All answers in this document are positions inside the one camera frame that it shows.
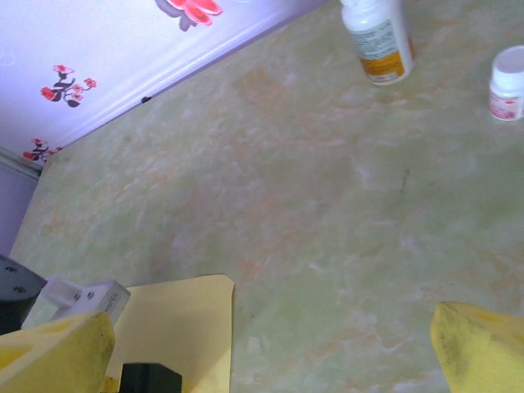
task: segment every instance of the black object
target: black object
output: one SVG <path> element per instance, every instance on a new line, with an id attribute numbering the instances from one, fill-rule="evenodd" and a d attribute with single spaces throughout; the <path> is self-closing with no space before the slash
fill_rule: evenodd
<path id="1" fill-rule="evenodd" d="M 119 393 L 181 393 L 182 376 L 161 364 L 126 363 Z"/>
<path id="2" fill-rule="evenodd" d="M 0 254 L 0 335 L 22 328 L 46 284 L 44 278 Z"/>

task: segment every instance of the green marble countertop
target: green marble countertop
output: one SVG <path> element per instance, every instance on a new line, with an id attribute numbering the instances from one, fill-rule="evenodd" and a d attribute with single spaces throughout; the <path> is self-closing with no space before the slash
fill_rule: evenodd
<path id="1" fill-rule="evenodd" d="M 435 303 L 524 314 L 524 122 L 486 105 L 524 7 L 406 3 L 404 82 L 366 81 L 331 2 L 51 158 L 11 256 L 78 283 L 226 273 L 232 392 L 447 391 Z"/>

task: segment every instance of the white pill bottle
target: white pill bottle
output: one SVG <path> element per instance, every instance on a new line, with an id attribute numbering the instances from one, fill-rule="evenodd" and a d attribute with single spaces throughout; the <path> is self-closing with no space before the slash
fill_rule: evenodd
<path id="1" fill-rule="evenodd" d="M 368 79 L 394 84 L 415 65 L 402 0 L 341 0 L 342 20 L 350 31 Z"/>
<path id="2" fill-rule="evenodd" d="M 493 60 L 490 112 L 499 120 L 524 118 L 524 45 L 509 47 Z"/>

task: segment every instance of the bottle cap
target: bottle cap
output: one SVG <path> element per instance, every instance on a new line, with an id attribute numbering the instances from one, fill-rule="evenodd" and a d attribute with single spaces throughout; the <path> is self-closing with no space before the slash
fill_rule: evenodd
<path id="1" fill-rule="evenodd" d="M 497 55 L 492 79 L 504 90 L 524 89 L 524 45 L 509 47 Z"/>

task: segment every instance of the yellow sponge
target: yellow sponge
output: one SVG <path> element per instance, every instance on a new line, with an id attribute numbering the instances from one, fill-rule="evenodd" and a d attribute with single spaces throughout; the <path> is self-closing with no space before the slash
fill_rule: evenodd
<path id="1" fill-rule="evenodd" d="M 114 346 L 104 312 L 0 336 L 0 393 L 98 393 Z"/>
<path id="2" fill-rule="evenodd" d="M 524 391 L 524 318 L 446 301 L 430 335 L 453 393 Z"/>

